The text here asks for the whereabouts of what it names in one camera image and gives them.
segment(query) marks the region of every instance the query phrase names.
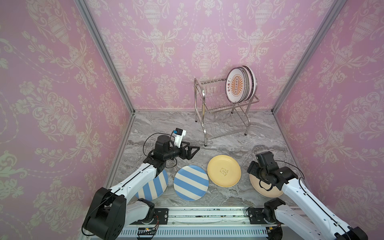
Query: stainless steel dish rack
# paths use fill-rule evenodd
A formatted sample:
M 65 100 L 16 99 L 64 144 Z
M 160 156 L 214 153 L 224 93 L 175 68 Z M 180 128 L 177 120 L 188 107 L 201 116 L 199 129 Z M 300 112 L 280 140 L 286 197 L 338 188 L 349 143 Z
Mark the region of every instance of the stainless steel dish rack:
M 199 121 L 204 132 L 204 146 L 207 140 L 244 131 L 250 126 L 248 111 L 251 104 L 258 103 L 256 93 L 247 101 L 232 103 L 225 93 L 226 79 L 200 82 L 195 78 L 195 122 Z

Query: bear logo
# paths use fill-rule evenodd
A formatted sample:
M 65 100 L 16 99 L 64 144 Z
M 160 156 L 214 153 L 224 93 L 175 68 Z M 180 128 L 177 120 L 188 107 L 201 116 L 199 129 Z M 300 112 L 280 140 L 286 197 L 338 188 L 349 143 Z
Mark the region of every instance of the bear logo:
M 224 168 L 221 168 L 220 172 L 221 172 L 222 174 L 224 174 L 224 176 L 226 176 L 227 173 L 228 173 L 228 170 L 226 170 L 226 169 L 224 169 Z

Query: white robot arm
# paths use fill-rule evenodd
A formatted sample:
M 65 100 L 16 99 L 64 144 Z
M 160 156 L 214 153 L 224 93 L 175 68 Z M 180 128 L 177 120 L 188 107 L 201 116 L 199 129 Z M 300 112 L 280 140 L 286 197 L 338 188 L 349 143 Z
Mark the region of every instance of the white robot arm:
M 144 163 L 134 173 L 110 189 L 100 188 L 93 197 L 83 228 L 101 239 L 114 240 L 125 225 L 138 220 L 152 221 L 154 216 L 152 202 L 138 199 L 133 204 L 128 206 L 126 204 L 145 184 L 164 170 L 167 160 L 175 157 L 190 160 L 200 150 L 200 147 L 182 141 L 185 134 L 185 130 L 176 128 L 171 135 L 175 137 L 174 142 L 169 135 L 159 136 L 155 149 L 148 154 Z
M 276 186 L 289 196 L 313 222 L 295 214 L 281 199 L 264 204 L 264 216 L 268 222 L 284 223 L 305 240 L 368 240 L 359 227 L 352 228 L 329 210 L 304 185 L 301 178 L 288 167 L 279 168 L 271 152 L 256 155 L 247 172 L 260 181 Z

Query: plate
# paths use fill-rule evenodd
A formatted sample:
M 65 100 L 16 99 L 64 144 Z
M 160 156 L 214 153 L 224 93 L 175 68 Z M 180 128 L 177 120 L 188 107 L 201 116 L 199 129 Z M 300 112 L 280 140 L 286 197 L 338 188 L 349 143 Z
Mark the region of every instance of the plate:
M 244 101 L 248 97 L 249 90 L 251 88 L 250 88 L 250 80 L 249 80 L 249 75 L 248 75 L 247 70 L 245 70 L 245 68 L 243 68 L 243 67 L 239 67 L 239 68 L 241 69 L 241 71 L 243 72 L 243 74 L 245 76 L 245 90 L 244 90 L 244 93 L 243 93 L 243 97 L 239 101 L 239 103 L 240 103 L 240 102 Z
M 232 69 L 225 82 L 227 98 L 232 103 L 238 103 L 245 92 L 245 75 L 240 68 Z
M 247 73 L 247 76 L 248 76 L 248 92 L 247 94 L 245 94 L 244 98 L 242 101 L 244 100 L 248 100 L 249 99 L 249 96 L 252 94 L 253 92 L 253 76 L 251 74 L 251 72 L 249 70 L 247 70 L 244 66 L 241 66 L 240 68 L 243 68 L 245 70 L 245 72 Z
M 248 98 L 245 99 L 245 100 L 247 101 L 247 100 L 251 99 L 251 98 L 253 97 L 253 95 L 255 95 L 256 90 L 257 90 L 257 85 L 258 85 L 258 83 L 257 83 L 256 75 L 253 73 L 252 69 L 249 68 L 248 66 L 245 66 L 245 65 L 243 65 L 243 67 L 244 67 L 245 69 L 247 69 L 247 70 L 251 73 L 251 77 L 252 77 L 251 81 L 253 81 L 253 84 L 252 84 L 252 85 L 253 85 L 253 91 L 252 91 L 252 93 L 248 96 Z
M 173 182 L 176 194 L 186 201 L 195 201 L 204 196 L 208 185 L 207 174 L 201 167 L 195 165 L 182 167 L 176 173 Z
M 135 196 L 137 198 L 144 198 L 149 201 L 160 197 L 166 190 L 168 184 L 167 171 L 163 170 L 157 177 L 149 181 L 142 189 L 140 189 Z
M 270 191 L 267 191 L 266 189 L 269 189 L 271 187 L 270 184 L 266 184 L 265 182 L 261 181 L 257 177 L 253 176 L 252 174 L 249 174 L 249 180 L 251 180 L 251 184 L 256 191 L 258 191 L 261 195 L 264 195 L 266 197 L 279 197 L 283 194 L 283 191 L 280 191 L 276 186 L 273 187 Z
M 214 184 L 220 187 L 232 187 L 239 182 L 241 177 L 239 164 L 227 155 L 213 157 L 208 163 L 207 172 Z

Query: cable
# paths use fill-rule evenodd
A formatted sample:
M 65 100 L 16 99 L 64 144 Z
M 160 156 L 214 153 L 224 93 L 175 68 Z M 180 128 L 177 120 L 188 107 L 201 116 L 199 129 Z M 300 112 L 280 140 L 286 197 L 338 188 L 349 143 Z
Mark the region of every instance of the cable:
M 348 238 L 349 238 L 349 240 L 351 240 L 351 238 L 349 237 L 349 234 L 344 230 L 344 228 L 343 227 L 341 227 L 340 225 L 339 225 L 339 227 L 347 234 L 347 236 L 348 236 Z
M 107 202 L 108 201 L 108 199 L 110 198 L 110 197 L 112 197 L 115 193 L 117 193 L 119 190 L 120 190 L 120 188 L 122 188 L 122 187 L 124 187 L 128 182 L 130 182 L 132 179 L 134 179 L 137 175 L 139 175 L 140 174 L 140 172 L 138 172 L 134 177 L 132 177 L 131 179 L 129 179 L 126 183 L 124 183 L 123 184 L 123 186 L 121 186 L 121 187 L 119 187 L 119 189 L 118 190 L 116 190 L 114 193 L 112 193 L 109 197 L 107 197 L 107 199 L 106 200 L 104 200 L 102 203 L 100 203 L 100 205 L 98 205 L 85 219 L 87 219 L 89 216 L 91 216 L 91 214 L 96 210 L 96 209 L 99 209 L 99 207 L 101 206 L 101 205 L 103 205 L 105 202 Z M 84 233 L 84 231 L 83 231 L 83 226 L 81 226 L 81 232 L 83 233 L 83 235 L 84 236 L 87 236 L 87 237 L 90 237 L 90 236 L 94 236 L 94 234 L 85 234 Z
M 314 203 L 316 203 L 316 205 L 332 220 L 332 221 L 334 221 L 336 224 L 338 224 L 338 222 L 336 222 L 310 195 L 308 195 L 308 193 L 304 190 L 304 188 L 302 187 L 302 185 L 301 185 L 301 183 L 300 183 L 300 179 L 302 179 L 303 177 L 300 177 L 299 178 L 299 185 L 300 185 L 300 187 L 301 187 L 301 189 L 305 192 L 305 194 L 307 195 L 307 196 L 309 196 L 310 197 L 310 199 L 312 199 L 312 201 L 314 202 Z M 347 236 L 348 236 L 348 238 L 349 238 L 349 240 L 351 240 L 351 238 L 349 237 L 349 235 L 348 235 L 348 233 L 344 230 L 344 228 L 343 227 L 341 227 L 340 225 L 338 225 L 343 231 L 344 231 L 344 233 L 346 233 L 347 234 Z
M 269 192 L 270 190 L 272 190 L 272 188 L 273 188 L 273 185 L 272 185 L 272 184 L 271 184 L 271 187 L 270 187 L 269 189 L 266 189 L 266 188 L 264 188 L 264 187 L 261 185 L 261 183 L 262 183 L 262 180 L 260 179 L 260 181 L 259 181 L 259 186 L 260 186 L 261 188 L 265 189 L 267 192 Z
M 141 238 L 140 237 L 141 235 L 151 235 L 151 234 L 148 234 L 148 233 L 152 232 L 153 230 L 155 230 L 155 232 L 153 233 L 152 237 L 149 238 L 148 240 L 152 240 L 152 238 L 156 235 L 157 230 L 159 229 L 160 224 L 159 224 L 159 217 L 157 215 L 154 215 L 154 217 L 157 218 L 156 225 L 149 232 L 137 233 L 137 235 L 139 236 L 138 239 Z
M 175 140 L 175 136 L 172 135 L 173 131 L 170 133 L 171 137 L 173 137 L 173 140 Z
M 97 207 L 96 207 L 96 208 L 95 208 L 95 209 L 94 209 L 88 216 L 86 216 L 85 219 L 87 219 L 88 217 L 90 217 L 91 214 L 92 214 L 96 209 L 99 209 L 99 207 L 100 207 L 101 205 L 103 205 L 104 203 L 106 203 L 106 202 L 108 201 L 108 199 L 109 199 L 110 197 L 113 196 L 113 194 L 111 194 L 109 197 L 107 197 L 106 200 L 104 200 L 102 203 L 100 203 L 100 205 L 98 205 L 98 206 L 97 206 Z M 94 234 L 85 234 L 84 231 L 83 231 L 83 226 L 81 226 L 81 232 L 83 233 L 84 236 L 87 236 L 87 237 L 95 236 Z
M 295 165 L 292 165 L 292 164 L 290 164 L 290 163 L 288 163 L 288 162 L 285 162 L 285 161 L 281 161 L 281 160 L 275 160 L 275 162 L 283 162 L 283 163 L 286 163 L 286 164 L 288 164 L 288 165 L 291 165 L 291 166 L 293 166 L 293 167 L 295 167 L 295 168 L 297 168 L 299 171 L 300 171 L 300 173 L 303 175 L 302 177 L 300 177 L 299 178 L 299 185 L 300 185 L 300 187 L 301 187 L 301 189 L 305 192 L 305 194 L 307 195 L 307 196 L 309 196 L 310 197 L 310 199 L 313 201 L 313 202 L 315 202 L 316 203 L 316 205 L 332 220 L 332 221 L 334 221 L 336 224 L 337 224 L 337 222 L 310 196 L 310 195 L 308 195 L 307 194 L 307 192 L 306 192 L 306 190 L 304 190 L 304 188 L 302 187 L 302 185 L 301 185 L 301 182 L 300 182 L 300 180 L 301 179 L 304 179 L 305 180 L 305 176 L 304 176 L 304 174 L 303 174 L 303 172 L 300 170 L 300 168 L 298 168 L 298 167 L 296 167 Z M 349 238 L 349 240 L 351 240 L 351 238 L 349 237 L 349 235 L 348 235 L 348 233 L 339 225 L 339 227 L 344 231 L 344 233 L 346 233 L 347 234 L 347 236 L 348 236 L 348 238 Z
M 173 139 L 175 139 L 175 137 L 174 136 L 172 136 L 171 134 L 167 134 L 167 133 L 162 133 L 162 132 L 156 132 L 156 133 L 154 133 L 154 134 L 152 134 L 152 135 L 150 135 L 146 140 L 145 140 L 145 142 L 144 142 L 144 144 L 143 144 L 143 153 L 144 153 L 144 155 L 146 156 L 146 157 L 148 157 L 148 155 L 147 154 L 145 154 L 145 152 L 144 152 L 144 146 L 145 146 L 145 143 L 147 142 L 147 140 L 150 138 L 150 137 L 152 137 L 153 135 L 155 135 L 155 134 L 164 134 L 164 135 L 169 135 L 169 136 L 171 136 L 171 137 L 173 137 Z
M 176 165 L 177 165 L 177 159 L 176 159 L 176 158 L 174 158 L 174 159 L 172 159 L 172 160 L 176 160 L 176 163 L 175 163 L 175 165 L 173 165 L 172 167 L 167 167 L 167 166 L 166 166 L 166 168 L 173 168 L 173 167 L 176 167 Z
M 247 212 L 248 212 L 250 209 L 254 209 L 254 207 L 248 207 L 248 208 L 245 210 L 245 216 L 250 217 L 250 216 L 247 214 Z
M 301 172 L 301 174 L 303 175 L 303 179 L 305 180 L 304 174 L 303 174 L 303 172 L 300 170 L 300 168 L 296 167 L 295 165 L 292 165 L 292 164 L 290 164 L 290 163 L 287 163 L 287 162 L 284 162 L 284 161 L 280 161 L 280 160 L 275 160 L 275 162 L 283 162 L 283 163 L 286 163 L 286 164 L 288 164 L 288 165 L 291 165 L 291 166 L 297 168 L 297 169 Z

